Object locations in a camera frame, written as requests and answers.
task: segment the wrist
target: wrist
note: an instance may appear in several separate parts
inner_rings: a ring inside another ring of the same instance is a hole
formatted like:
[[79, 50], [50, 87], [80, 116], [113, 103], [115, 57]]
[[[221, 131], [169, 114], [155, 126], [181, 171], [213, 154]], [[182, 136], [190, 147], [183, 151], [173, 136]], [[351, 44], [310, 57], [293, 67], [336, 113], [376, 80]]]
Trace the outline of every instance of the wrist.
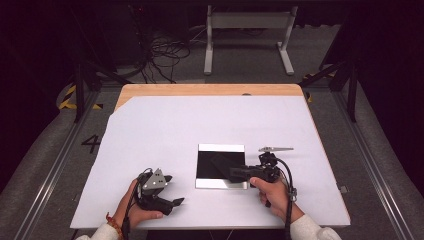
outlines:
[[122, 223], [124, 222], [124, 215], [115, 213], [112, 218], [115, 220], [119, 227], [122, 227]]
[[290, 223], [295, 222], [297, 219], [301, 218], [303, 215], [305, 215], [305, 213], [295, 203], [293, 203]]
[[118, 226], [118, 223], [113, 217], [109, 217], [109, 213], [106, 215], [107, 224], [111, 227], [113, 227], [116, 230], [116, 233], [118, 234], [118, 239], [123, 240], [124, 237], [122, 235], [121, 226]]

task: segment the person's hand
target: person's hand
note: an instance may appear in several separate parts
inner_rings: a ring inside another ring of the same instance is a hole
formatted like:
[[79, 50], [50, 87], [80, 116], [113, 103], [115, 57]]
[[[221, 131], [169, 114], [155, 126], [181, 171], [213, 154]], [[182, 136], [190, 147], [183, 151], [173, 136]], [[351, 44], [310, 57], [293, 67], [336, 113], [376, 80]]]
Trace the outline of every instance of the person's hand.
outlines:
[[[131, 185], [128, 188], [128, 191], [122, 197], [121, 201], [119, 202], [118, 208], [116, 209], [116, 212], [113, 215], [113, 219], [115, 219], [115, 221], [116, 221], [116, 223], [118, 224], [119, 227], [122, 226], [122, 222], [124, 221], [128, 201], [131, 198], [131, 194], [132, 194], [133, 189], [136, 186], [136, 184], [137, 184], [137, 180], [133, 180], [131, 182]], [[137, 204], [134, 204], [134, 206], [132, 206], [130, 208], [130, 211], [128, 212], [128, 217], [129, 217], [129, 220], [130, 220], [130, 227], [131, 227], [131, 229], [133, 229], [138, 224], [140, 224], [142, 221], [162, 218], [163, 214], [160, 211], [143, 210]]]
[[[259, 189], [261, 202], [265, 205], [269, 201], [271, 203], [271, 212], [285, 221], [289, 202], [287, 186], [281, 180], [269, 183], [257, 177], [250, 178], [250, 183]], [[291, 222], [296, 221], [303, 215], [302, 210], [293, 203]]]

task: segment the bracelet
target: bracelet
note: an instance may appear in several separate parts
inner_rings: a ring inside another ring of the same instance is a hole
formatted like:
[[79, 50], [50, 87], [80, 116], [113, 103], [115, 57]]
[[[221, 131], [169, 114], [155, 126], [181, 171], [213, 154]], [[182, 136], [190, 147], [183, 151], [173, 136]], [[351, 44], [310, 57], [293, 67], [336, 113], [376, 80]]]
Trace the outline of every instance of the bracelet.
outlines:
[[115, 219], [113, 219], [112, 217], [109, 216], [109, 212], [106, 214], [106, 220], [107, 220], [107, 224], [109, 224], [109, 226], [115, 228], [116, 232], [118, 232], [118, 239], [124, 240], [124, 236], [122, 235], [121, 228], [118, 226]]

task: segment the white table surface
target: white table surface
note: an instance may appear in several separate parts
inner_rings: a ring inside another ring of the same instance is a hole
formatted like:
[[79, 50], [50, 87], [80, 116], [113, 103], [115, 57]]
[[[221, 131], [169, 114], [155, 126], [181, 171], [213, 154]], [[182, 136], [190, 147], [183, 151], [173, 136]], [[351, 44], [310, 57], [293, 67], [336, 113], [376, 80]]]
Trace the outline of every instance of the white table surface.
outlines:
[[291, 169], [297, 204], [319, 225], [350, 225], [303, 96], [144, 96], [111, 115], [71, 228], [99, 227], [146, 168], [173, 176], [161, 198], [185, 200], [169, 216], [139, 228], [282, 228], [260, 203], [257, 189], [195, 188], [202, 143], [244, 145], [248, 165], [259, 164], [261, 147], [293, 147], [276, 156]]

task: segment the wooden table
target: wooden table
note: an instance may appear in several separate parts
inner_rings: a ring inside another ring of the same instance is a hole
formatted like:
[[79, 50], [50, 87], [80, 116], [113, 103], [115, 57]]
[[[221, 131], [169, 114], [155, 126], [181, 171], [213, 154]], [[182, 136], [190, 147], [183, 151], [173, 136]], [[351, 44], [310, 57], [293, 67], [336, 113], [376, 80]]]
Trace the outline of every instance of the wooden table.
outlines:
[[127, 84], [115, 110], [135, 96], [219, 96], [219, 95], [302, 96], [297, 84]]
[[298, 205], [320, 225], [350, 225], [299, 86], [143, 84], [123, 87], [71, 228], [98, 227], [146, 168], [173, 176], [162, 198], [185, 200], [160, 221], [143, 222], [142, 229], [282, 228], [256, 189], [195, 188], [198, 146], [208, 143], [243, 145], [247, 165], [259, 164], [261, 147], [294, 147], [276, 155], [290, 166]]

